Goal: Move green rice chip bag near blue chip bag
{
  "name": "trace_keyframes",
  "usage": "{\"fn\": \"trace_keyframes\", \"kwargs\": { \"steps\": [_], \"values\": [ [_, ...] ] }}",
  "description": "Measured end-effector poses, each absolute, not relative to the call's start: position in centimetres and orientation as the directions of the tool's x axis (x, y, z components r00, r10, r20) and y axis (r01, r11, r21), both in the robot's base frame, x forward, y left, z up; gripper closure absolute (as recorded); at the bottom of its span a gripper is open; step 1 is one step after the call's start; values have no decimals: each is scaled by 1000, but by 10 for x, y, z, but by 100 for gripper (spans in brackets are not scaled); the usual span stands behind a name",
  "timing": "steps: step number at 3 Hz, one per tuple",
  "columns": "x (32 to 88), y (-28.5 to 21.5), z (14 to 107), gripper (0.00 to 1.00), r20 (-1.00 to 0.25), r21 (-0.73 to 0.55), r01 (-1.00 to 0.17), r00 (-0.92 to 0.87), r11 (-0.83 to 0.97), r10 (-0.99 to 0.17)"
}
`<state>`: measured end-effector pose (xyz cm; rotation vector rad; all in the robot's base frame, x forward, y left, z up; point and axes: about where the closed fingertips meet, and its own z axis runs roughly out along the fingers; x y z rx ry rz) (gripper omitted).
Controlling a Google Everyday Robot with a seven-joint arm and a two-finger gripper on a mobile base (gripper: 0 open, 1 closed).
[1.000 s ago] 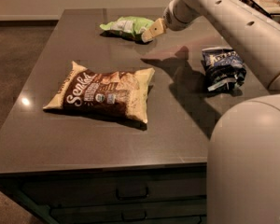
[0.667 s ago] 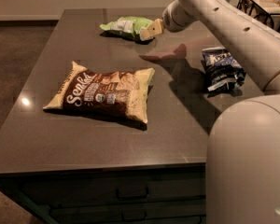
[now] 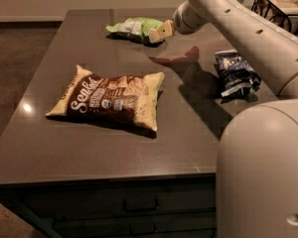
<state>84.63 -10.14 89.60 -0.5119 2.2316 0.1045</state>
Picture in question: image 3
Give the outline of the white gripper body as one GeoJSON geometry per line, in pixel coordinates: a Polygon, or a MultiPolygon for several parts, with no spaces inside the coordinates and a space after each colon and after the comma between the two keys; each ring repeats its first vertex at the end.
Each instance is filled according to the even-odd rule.
{"type": "Polygon", "coordinates": [[[181,4],[173,14],[173,25],[182,35],[191,35],[207,23],[205,9],[191,4],[189,1],[181,4]]]}

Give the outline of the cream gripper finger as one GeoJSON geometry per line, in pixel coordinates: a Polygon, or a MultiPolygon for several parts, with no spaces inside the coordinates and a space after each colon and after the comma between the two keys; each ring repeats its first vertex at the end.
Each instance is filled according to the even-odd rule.
{"type": "Polygon", "coordinates": [[[154,31],[149,34],[149,42],[151,44],[157,44],[163,42],[163,39],[158,32],[154,31]]]}
{"type": "Polygon", "coordinates": [[[175,32],[173,22],[171,20],[165,21],[157,28],[157,33],[160,39],[171,37],[175,32]]]}

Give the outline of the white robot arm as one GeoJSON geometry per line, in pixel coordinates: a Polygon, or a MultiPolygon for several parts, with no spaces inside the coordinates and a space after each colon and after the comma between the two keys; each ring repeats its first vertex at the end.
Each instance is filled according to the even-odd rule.
{"type": "Polygon", "coordinates": [[[220,140],[217,238],[298,238],[298,37],[237,0],[186,0],[174,21],[213,24],[264,83],[220,140]]]}

